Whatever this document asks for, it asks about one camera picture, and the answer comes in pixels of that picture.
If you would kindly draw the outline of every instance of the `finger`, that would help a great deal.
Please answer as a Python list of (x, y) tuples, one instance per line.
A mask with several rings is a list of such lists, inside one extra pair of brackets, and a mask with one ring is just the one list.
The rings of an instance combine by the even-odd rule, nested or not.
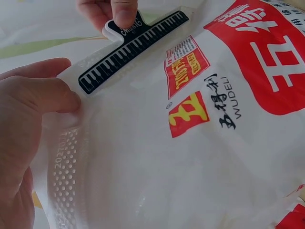
[(57, 76), (70, 66), (71, 62), (66, 58), (49, 59), (0, 74), (0, 80), (15, 75), (23, 76), (26, 78), (49, 78)]
[(95, 0), (77, 0), (79, 12), (86, 17), (94, 27), (101, 31), (106, 22), (112, 18), (112, 14), (105, 13), (110, 11), (110, 4)]
[(29, 108), (44, 114), (60, 111), (73, 112), (81, 104), (79, 96), (70, 90), (68, 85), (58, 78), (30, 79), (13, 76), (3, 80), (0, 90), (27, 105)]
[(135, 21), (138, 9), (137, 0), (111, 0), (114, 22), (121, 28), (129, 28)]

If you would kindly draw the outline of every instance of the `chinese characters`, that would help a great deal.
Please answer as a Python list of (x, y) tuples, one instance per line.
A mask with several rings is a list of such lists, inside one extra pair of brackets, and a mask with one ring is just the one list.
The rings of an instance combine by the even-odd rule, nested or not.
[(214, 102), (215, 108), (224, 114), (223, 118), (219, 118), (219, 123), (222, 127), (226, 125), (227, 128), (232, 127), (233, 129), (236, 129), (235, 123), (226, 112), (227, 104), (225, 102), (227, 100), (227, 95), (218, 93), (219, 86), (218, 83), (214, 81), (215, 77), (218, 77), (217, 74), (210, 75), (209, 77), (205, 78), (204, 81), (207, 83), (207, 87), (214, 92), (214, 94), (211, 95), (211, 100)]

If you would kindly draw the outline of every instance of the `plastic packaging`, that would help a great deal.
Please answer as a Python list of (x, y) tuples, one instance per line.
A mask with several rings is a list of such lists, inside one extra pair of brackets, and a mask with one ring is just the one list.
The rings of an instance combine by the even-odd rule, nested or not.
[(304, 12), (207, 0), (188, 16), (92, 93), (78, 77), (119, 42), (59, 76), (82, 108), (44, 117), (31, 165), (52, 228), (302, 225)]

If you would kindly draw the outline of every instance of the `piano key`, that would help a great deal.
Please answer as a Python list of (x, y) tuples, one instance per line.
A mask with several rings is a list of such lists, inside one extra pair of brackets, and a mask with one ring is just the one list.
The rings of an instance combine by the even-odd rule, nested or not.
[(166, 29), (164, 28), (164, 26), (161, 24), (159, 24), (159, 27), (161, 28), (161, 30), (166, 31)]
[(139, 40), (134, 40), (135, 45), (138, 46), (138, 48), (142, 51), (143, 50), (143, 45), (140, 44)]
[(88, 92), (92, 91), (92, 89), (94, 88), (93, 85), (88, 83), (88, 81), (84, 77), (81, 78), (81, 83), (85, 86)]
[(122, 59), (124, 58), (124, 56), (127, 56), (127, 54), (123, 51), (123, 49), (119, 50), (118, 53), (122, 56)]
[(113, 62), (115, 68), (119, 68), (119, 67), (121, 66), (121, 63), (118, 62), (118, 61), (115, 59), (114, 56), (111, 56), (111, 57), (110, 57), (110, 60)]
[(152, 42), (152, 43), (155, 43), (157, 41), (157, 38), (156, 36), (154, 35), (154, 32), (152, 30), (148, 30), (148, 34), (150, 36), (149, 40)]
[(188, 18), (186, 17), (186, 15), (182, 12), (179, 12), (179, 15), (184, 19), (184, 20), (188, 20)]
[(133, 48), (134, 50), (136, 50), (137, 53), (139, 53), (139, 52), (141, 51), (140, 48), (137, 47), (136, 44), (135, 44), (134, 42), (130, 42), (130, 45), (132, 46), (132, 48)]
[(162, 34), (162, 36), (165, 36), (167, 34), (166, 31), (164, 31), (164, 29), (162, 29), (161, 25), (157, 25), (157, 29), (160, 31), (160, 33)]
[(156, 35), (156, 33), (151, 29), (148, 31), (152, 38)]
[(103, 76), (103, 75), (108, 75), (108, 73), (107, 72), (105, 72), (100, 66), (97, 66), (96, 68), (95, 68), (99, 73), (100, 73), (100, 75), (101, 76)]
[(161, 25), (166, 29), (166, 30), (169, 30), (169, 26), (166, 22), (162, 22)]
[(170, 17), (170, 20), (172, 20), (172, 22), (173, 22), (173, 24), (174, 24), (175, 26), (179, 26), (179, 23), (177, 23), (177, 22), (174, 20), (173, 17)]
[(148, 30), (148, 31), (144, 34), (144, 36), (146, 36), (148, 40), (150, 40), (150, 39), (153, 37), (153, 35), (150, 33), (150, 30)]
[(169, 23), (169, 20), (168, 20), (168, 19), (166, 19), (165, 22), (166, 22), (166, 24), (167, 24), (169, 27), (172, 26), (172, 25)]
[(123, 50), (126, 53), (126, 56), (128, 56), (131, 53), (131, 51), (126, 46), (123, 47)]
[(98, 87), (98, 86), (99, 86), (99, 83), (98, 83), (95, 79), (93, 79), (92, 76), (91, 76), (90, 74), (87, 74), (86, 76), (87, 76), (87, 78), (91, 81), (91, 84), (92, 84), (94, 87)]
[(135, 54), (137, 53), (137, 51), (131, 46), (131, 43), (129, 43), (129, 44), (127, 45), (127, 47), (132, 51), (132, 52), (131, 52), (131, 55), (135, 56)]
[(173, 22), (172, 22), (171, 18), (168, 18), (166, 21), (170, 24), (171, 27), (173, 26)]
[(149, 42), (149, 40), (145, 38), (144, 35), (140, 36), (140, 37), (139, 37), (139, 40), (141, 41), (142, 45), (144, 45), (144, 46), (148, 46), (148, 45), (151, 44), (151, 43)]
[(100, 64), (100, 67), (103, 69), (107, 76), (111, 75), (111, 71), (105, 66), (103, 62)]
[(156, 36), (157, 38), (160, 38), (160, 37), (161, 37), (161, 34), (160, 34), (160, 32), (158, 31), (158, 29), (157, 29), (156, 27), (153, 27), (153, 28), (152, 28), (152, 31), (155, 33), (155, 36)]
[(124, 60), (123, 57), (121, 56), (121, 54), (119, 52), (116, 52), (115, 54), (113, 54), (114, 58), (117, 60), (117, 61), (122, 61)]
[(173, 18), (175, 19), (175, 21), (176, 21), (177, 23), (181, 24), (179, 18), (178, 18), (176, 15), (173, 15)]
[(140, 38), (140, 37), (138, 37), (138, 38), (135, 39), (134, 41), (137, 43), (137, 45), (143, 45), (139, 38)]
[(107, 59), (103, 61), (103, 64), (106, 66), (106, 68), (111, 69), (111, 64)]
[(94, 69), (91, 71), (91, 73), (94, 75), (96, 81), (103, 82), (104, 78), (100, 74), (97, 74)]

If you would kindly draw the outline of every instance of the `hand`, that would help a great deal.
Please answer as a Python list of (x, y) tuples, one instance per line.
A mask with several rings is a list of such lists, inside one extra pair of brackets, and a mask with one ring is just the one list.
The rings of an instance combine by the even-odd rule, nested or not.
[(137, 0), (77, 0), (79, 11), (88, 18), (99, 31), (108, 20), (120, 28), (129, 28), (134, 23)]
[(81, 103), (66, 83), (55, 78), (70, 65), (59, 58), (0, 75), (0, 229), (33, 227), (29, 165), (39, 146), (41, 117), (75, 111)]

